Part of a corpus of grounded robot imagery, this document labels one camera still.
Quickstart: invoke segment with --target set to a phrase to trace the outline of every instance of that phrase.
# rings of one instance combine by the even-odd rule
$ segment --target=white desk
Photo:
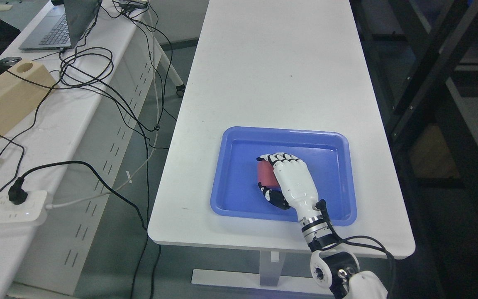
[[[414,252],[347,1],[209,3],[148,229],[158,244],[309,252],[297,223],[211,210],[222,133],[234,125],[346,136],[357,219],[337,232],[377,238],[399,259]],[[359,257],[384,257],[353,250]]]
[[[103,6],[106,6],[111,14],[117,14],[112,7],[112,2],[105,1]],[[45,51],[24,52],[17,47],[51,7],[51,2],[48,2],[1,57],[20,56],[25,59],[35,59],[48,54]],[[110,75],[105,82],[116,88],[127,101],[132,97],[134,101],[131,101],[130,105],[138,115],[142,101],[154,78],[143,33],[129,20],[122,17],[110,19],[101,10],[97,25],[88,37],[87,47],[93,46],[106,47],[114,53],[114,74]],[[167,66],[168,59],[162,55],[163,51],[157,42],[154,42],[152,51],[154,64],[159,61]],[[44,63],[48,70],[59,68],[59,59],[56,55],[46,57],[40,62]],[[76,66],[91,74],[97,74],[98,70],[104,68],[106,62],[102,59],[80,59],[76,62]],[[132,127],[135,125],[135,122],[129,121],[128,117],[125,117],[125,120]],[[14,136],[31,123],[32,115],[29,115],[7,136]],[[33,129],[16,139],[16,142],[23,144],[27,149],[20,174],[34,166],[46,163],[83,159],[94,165],[104,180],[111,185],[131,134],[132,131],[123,125],[122,118],[111,100],[102,99],[100,95],[81,89],[55,91],[42,104],[38,121]],[[5,144],[5,140],[0,140],[0,149]],[[11,145],[2,156],[0,186],[12,178],[19,154],[19,149]],[[82,168],[58,167],[31,174],[25,182],[24,189],[26,191],[47,190],[55,195],[55,201],[57,197],[60,197],[59,199],[62,200],[57,202],[64,202],[68,199],[99,193],[102,189],[100,186],[95,187],[96,182],[95,176]],[[91,201],[91,207],[94,205],[96,207],[93,219],[79,219],[83,218],[84,204],[84,208],[82,206],[77,208],[78,205],[76,205],[74,209],[52,210],[49,212],[46,223],[39,228],[0,230],[0,298],[6,294],[24,258],[26,261],[19,275],[21,282],[32,281],[38,283],[33,285],[41,288],[70,293],[71,289],[74,289],[72,285],[76,284],[75,279],[78,279],[82,270],[106,202],[105,198]],[[74,244],[75,231],[79,223],[84,225],[78,237],[80,240],[82,236],[82,242]],[[32,250],[29,250],[31,243],[34,246]],[[57,260],[62,260],[63,263],[63,259],[68,259],[69,255],[66,257],[68,248],[72,250],[71,267],[62,269],[57,265]],[[38,277],[40,273],[44,274],[43,277]]]

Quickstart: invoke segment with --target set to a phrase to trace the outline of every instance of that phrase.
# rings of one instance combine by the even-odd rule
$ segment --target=laptop keyboard
[[[64,14],[59,22],[51,29],[51,32],[46,34],[41,40],[40,45],[59,45],[64,44],[70,39],[68,31],[68,20]]]

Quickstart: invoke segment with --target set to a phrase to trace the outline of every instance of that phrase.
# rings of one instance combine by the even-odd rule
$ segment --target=power strip
[[[0,228],[41,225],[47,218],[44,206],[52,198],[47,191],[28,191],[24,203],[15,205],[7,193],[0,193]]]
[[[135,9],[140,9],[146,7],[147,0],[119,0],[118,4],[121,8],[133,6]]]

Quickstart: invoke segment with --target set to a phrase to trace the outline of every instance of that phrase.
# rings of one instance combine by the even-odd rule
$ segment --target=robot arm
[[[387,290],[379,278],[370,271],[359,272],[359,262],[343,244],[337,249],[326,250],[337,244],[340,237],[330,230],[326,202],[318,199],[317,188],[307,164],[295,155],[275,153],[257,158],[273,167],[273,174],[281,191],[272,189],[261,179],[258,186],[265,198],[284,210],[296,209],[298,222],[305,241],[311,249],[311,275],[316,283],[329,288],[336,299],[384,299]]]

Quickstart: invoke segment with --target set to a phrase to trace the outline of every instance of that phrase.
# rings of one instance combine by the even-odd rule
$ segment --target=white power cord
[[[156,96],[156,120],[158,120],[159,117],[160,117],[160,109],[159,109],[159,100],[158,100],[158,90],[156,89],[156,76],[154,76],[154,80],[152,80],[152,81],[153,81],[153,84],[154,84],[154,95]],[[143,168],[143,166],[145,166],[145,164],[150,160],[150,158],[152,157],[152,154],[156,150],[155,147],[156,147],[156,142],[157,141],[158,141],[158,131],[156,131],[156,135],[154,136],[154,144],[152,145],[152,150],[150,151],[149,157],[143,162],[143,164],[141,164],[138,167],[138,169],[135,170],[135,172],[133,172],[133,174],[131,174],[131,176],[127,179],[126,182],[122,183],[121,186],[119,186],[119,187],[117,187],[117,189],[115,189],[116,191],[119,191],[123,187],[125,187],[132,180],[132,178]],[[105,193],[101,193],[99,195],[86,197],[84,199],[76,199],[74,201],[70,201],[70,202],[67,202],[67,203],[48,204],[48,205],[45,206],[45,209],[46,210],[52,210],[54,208],[64,208],[66,206],[71,206],[71,205],[74,205],[76,203],[80,203],[80,202],[83,202],[83,201],[88,201],[88,200],[91,200],[91,199],[96,199],[96,198],[101,197],[103,195],[110,195],[110,194],[112,194],[112,192],[105,192]]]

